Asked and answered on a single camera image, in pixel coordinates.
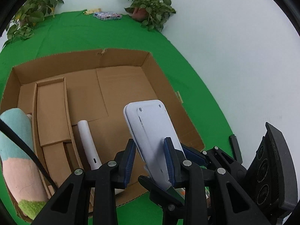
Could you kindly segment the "teal pink plush pillow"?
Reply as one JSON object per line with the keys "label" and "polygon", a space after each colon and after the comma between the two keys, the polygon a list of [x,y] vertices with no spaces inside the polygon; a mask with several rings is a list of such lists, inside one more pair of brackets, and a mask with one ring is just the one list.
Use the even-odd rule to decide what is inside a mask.
{"label": "teal pink plush pillow", "polygon": [[[33,150],[31,119],[19,108],[1,114],[1,120]],[[8,137],[1,133],[1,162],[8,190],[23,214],[35,219],[48,196],[39,169],[32,159]]]}

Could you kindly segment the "narrow cardboard divider box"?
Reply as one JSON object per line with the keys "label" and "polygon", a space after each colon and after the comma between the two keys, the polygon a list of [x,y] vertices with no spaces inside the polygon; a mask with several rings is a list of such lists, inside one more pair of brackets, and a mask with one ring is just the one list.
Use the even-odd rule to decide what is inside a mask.
{"label": "narrow cardboard divider box", "polygon": [[34,152],[56,186],[83,168],[69,114],[65,78],[34,86],[32,129]]}

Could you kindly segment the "white device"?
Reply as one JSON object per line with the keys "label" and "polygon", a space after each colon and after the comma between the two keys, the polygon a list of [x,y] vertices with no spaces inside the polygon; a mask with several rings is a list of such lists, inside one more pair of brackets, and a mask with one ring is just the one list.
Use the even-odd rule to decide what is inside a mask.
{"label": "white device", "polygon": [[123,114],[150,178],[166,191],[171,183],[164,155],[165,138],[171,138],[175,149],[183,149],[164,104],[160,100],[132,102],[124,107]]}

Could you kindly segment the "green white carton box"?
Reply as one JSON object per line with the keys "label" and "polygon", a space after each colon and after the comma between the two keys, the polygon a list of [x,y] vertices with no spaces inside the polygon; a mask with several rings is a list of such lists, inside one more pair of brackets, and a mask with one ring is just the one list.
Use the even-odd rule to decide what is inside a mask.
{"label": "green white carton box", "polygon": [[175,172],[172,187],[176,191],[185,190],[184,205],[191,205],[192,208],[196,206],[206,207],[206,188],[204,183],[204,172],[197,164],[185,166],[181,164]]}

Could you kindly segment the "large cardboard tray box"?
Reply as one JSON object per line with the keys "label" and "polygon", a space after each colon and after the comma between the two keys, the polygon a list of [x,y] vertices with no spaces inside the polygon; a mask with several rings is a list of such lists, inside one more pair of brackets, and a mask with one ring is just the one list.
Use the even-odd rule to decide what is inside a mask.
{"label": "large cardboard tray box", "polygon": [[32,112],[35,84],[65,78],[72,130],[85,170],[89,169],[77,123],[87,120],[102,162],[125,149],[131,135],[123,116],[131,102],[162,101],[181,143],[197,150],[204,143],[188,117],[166,75],[149,52],[125,49],[89,50],[42,57],[15,66],[1,100],[1,111]]}

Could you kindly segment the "right potted green plant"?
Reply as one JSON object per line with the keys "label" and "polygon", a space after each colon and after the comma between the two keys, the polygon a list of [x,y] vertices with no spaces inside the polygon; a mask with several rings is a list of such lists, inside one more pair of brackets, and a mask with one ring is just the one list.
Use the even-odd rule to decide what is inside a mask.
{"label": "right potted green plant", "polygon": [[124,10],[148,31],[161,32],[171,15],[176,13],[171,0],[128,0],[131,5]]}

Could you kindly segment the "potted green plant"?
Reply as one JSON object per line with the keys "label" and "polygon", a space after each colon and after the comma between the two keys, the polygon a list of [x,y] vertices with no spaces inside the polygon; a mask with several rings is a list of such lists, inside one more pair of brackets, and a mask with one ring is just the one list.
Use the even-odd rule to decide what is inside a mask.
{"label": "potted green plant", "polygon": [[48,16],[55,16],[58,5],[63,0],[27,0],[6,27],[7,40],[4,46],[15,40],[27,40],[34,35],[34,29]]}
{"label": "potted green plant", "polygon": [[161,32],[171,15],[176,13],[171,0],[128,0],[131,5],[124,10],[148,31]]}

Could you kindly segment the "green table cloth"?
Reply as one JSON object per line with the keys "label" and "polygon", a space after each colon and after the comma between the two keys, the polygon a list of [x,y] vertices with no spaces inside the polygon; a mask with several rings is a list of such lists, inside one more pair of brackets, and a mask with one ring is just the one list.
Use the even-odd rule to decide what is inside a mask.
{"label": "green table cloth", "polygon": [[101,21],[82,11],[66,12],[38,24],[34,35],[1,47],[1,88],[12,67],[52,54],[121,48],[150,52],[179,92],[183,106],[199,132],[206,149],[219,146],[232,154],[232,130],[214,97],[188,61],[157,31],[148,31],[127,15]]}

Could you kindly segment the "colourful small packet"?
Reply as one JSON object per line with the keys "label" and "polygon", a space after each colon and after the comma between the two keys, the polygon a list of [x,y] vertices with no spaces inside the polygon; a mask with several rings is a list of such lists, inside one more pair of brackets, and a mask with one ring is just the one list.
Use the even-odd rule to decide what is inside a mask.
{"label": "colourful small packet", "polygon": [[117,14],[114,12],[94,12],[93,17],[100,19],[102,21],[122,19],[121,14]]}

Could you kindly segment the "left potted green plant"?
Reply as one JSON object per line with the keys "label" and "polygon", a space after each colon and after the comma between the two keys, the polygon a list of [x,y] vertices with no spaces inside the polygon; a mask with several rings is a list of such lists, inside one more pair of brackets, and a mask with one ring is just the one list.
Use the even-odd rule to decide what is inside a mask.
{"label": "left potted green plant", "polygon": [[4,46],[15,40],[27,40],[34,35],[34,29],[48,16],[55,16],[58,5],[63,0],[27,0],[6,27],[7,40]]}

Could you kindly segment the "yellow small packet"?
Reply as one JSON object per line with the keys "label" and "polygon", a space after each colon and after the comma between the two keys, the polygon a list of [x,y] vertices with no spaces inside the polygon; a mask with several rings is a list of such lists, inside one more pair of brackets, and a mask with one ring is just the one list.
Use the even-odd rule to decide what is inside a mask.
{"label": "yellow small packet", "polygon": [[96,8],[96,9],[89,9],[89,10],[85,10],[83,13],[85,15],[90,15],[90,14],[94,14],[94,13],[97,13],[97,12],[101,12],[101,8]]}

